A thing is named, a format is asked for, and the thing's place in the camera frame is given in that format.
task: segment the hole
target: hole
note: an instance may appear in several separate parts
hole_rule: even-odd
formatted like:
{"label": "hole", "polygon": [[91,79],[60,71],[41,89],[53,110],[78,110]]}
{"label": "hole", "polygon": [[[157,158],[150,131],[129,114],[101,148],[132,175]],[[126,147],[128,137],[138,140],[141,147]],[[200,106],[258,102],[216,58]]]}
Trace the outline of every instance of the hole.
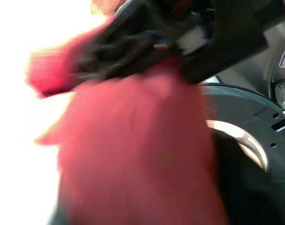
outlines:
{"label": "hole", "polygon": [[273,130],[279,130],[280,128],[285,126],[285,120],[279,121],[272,126]]}
{"label": "hole", "polygon": [[279,117],[279,114],[278,113],[275,113],[274,115],[273,115],[273,118],[274,119],[277,119]]}

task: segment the pink fabric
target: pink fabric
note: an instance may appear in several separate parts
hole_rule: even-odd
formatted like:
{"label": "pink fabric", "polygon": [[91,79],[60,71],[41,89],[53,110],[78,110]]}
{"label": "pink fabric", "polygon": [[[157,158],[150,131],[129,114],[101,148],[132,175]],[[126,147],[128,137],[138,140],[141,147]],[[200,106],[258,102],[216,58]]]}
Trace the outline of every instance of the pink fabric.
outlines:
{"label": "pink fabric", "polygon": [[[43,64],[36,58],[36,90],[72,87],[70,45]],[[58,129],[40,139],[60,146],[75,224],[228,224],[202,93],[180,78],[175,60],[75,90]]]}

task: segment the metal bracket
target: metal bracket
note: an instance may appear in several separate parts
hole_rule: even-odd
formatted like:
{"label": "metal bracket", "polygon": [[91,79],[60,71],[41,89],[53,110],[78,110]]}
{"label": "metal bracket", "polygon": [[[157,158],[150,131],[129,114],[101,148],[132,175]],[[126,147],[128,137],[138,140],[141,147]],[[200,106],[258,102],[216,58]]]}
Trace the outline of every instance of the metal bracket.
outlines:
{"label": "metal bracket", "polygon": [[283,108],[283,114],[285,115],[285,83],[276,85],[275,96],[278,104]]}

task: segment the screw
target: screw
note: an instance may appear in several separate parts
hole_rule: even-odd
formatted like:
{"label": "screw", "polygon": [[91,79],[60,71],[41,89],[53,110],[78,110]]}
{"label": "screw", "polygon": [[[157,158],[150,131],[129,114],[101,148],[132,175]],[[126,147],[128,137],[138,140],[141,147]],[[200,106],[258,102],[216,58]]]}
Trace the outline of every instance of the screw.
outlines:
{"label": "screw", "polygon": [[285,83],[280,83],[280,84],[278,84],[278,87],[279,87],[280,89],[284,89],[284,88],[285,88]]}

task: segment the white background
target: white background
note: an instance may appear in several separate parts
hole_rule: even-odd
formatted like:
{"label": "white background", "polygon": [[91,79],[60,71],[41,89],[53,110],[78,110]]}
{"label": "white background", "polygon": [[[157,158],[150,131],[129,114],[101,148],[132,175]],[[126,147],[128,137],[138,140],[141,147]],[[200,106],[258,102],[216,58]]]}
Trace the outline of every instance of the white background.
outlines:
{"label": "white background", "polygon": [[33,139],[56,121],[70,95],[38,100],[24,83],[27,57],[104,21],[89,0],[0,3],[0,225],[44,225],[56,202],[57,146]]}

